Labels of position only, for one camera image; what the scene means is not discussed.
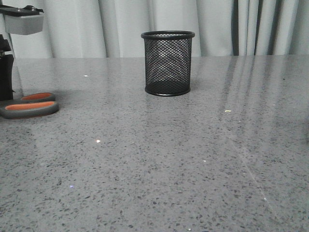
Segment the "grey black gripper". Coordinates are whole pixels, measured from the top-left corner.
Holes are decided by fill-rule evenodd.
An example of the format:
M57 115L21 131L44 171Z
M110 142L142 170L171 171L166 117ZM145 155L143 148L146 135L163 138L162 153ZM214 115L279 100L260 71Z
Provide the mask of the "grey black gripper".
M10 34L31 35L42 31L43 9L27 5L22 8L0 6L0 51L9 52L11 46L6 36ZM0 58L0 100L12 100L12 54Z

